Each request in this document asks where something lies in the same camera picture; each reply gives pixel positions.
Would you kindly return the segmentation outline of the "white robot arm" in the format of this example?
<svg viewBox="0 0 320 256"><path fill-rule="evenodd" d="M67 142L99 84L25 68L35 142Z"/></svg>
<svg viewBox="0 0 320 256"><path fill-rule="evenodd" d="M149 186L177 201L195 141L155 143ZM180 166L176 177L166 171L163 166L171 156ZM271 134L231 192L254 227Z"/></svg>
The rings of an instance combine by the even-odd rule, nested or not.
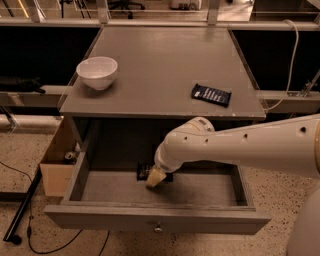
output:
<svg viewBox="0 0 320 256"><path fill-rule="evenodd" d="M185 162L216 161L320 178L320 115L216 131L195 117L158 146L147 185L158 185ZM320 256L320 187L310 193L290 235L286 256Z"/></svg>

